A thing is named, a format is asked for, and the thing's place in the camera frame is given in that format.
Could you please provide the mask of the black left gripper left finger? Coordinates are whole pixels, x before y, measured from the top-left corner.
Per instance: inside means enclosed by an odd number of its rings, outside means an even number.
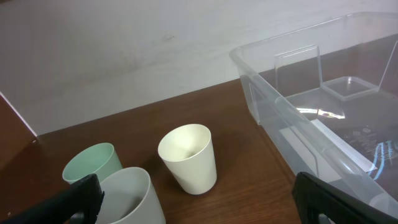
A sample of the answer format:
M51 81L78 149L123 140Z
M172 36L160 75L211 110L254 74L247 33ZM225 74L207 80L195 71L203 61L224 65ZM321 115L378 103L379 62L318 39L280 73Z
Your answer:
M72 183L59 194L14 215L3 223L42 224L42 223L84 223L95 224L103 203L104 192L98 176L89 174Z

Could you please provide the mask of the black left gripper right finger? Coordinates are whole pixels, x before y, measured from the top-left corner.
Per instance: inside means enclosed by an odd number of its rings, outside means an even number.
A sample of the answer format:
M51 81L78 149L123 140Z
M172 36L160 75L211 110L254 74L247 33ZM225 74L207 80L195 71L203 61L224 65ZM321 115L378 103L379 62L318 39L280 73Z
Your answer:
M296 175L292 196L300 221L305 224L397 224L397 218L366 205L308 172Z

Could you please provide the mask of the mint green plastic cup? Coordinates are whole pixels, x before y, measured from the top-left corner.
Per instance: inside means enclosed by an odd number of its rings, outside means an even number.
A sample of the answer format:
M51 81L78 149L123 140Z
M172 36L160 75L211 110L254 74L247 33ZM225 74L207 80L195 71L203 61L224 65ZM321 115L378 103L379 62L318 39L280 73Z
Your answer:
M69 184L96 174L99 183L111 174L123 169L114 146L102 142L86 148L71 159L62 172L62 178Z

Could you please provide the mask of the cream plastic cup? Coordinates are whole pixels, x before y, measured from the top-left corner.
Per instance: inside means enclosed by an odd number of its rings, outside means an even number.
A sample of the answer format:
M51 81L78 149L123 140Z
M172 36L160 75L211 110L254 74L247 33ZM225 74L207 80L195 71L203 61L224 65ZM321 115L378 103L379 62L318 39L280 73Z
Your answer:
M173 129L161 139L158 155L186 193L200 195L215 185L215 155L206 126L186 124Z

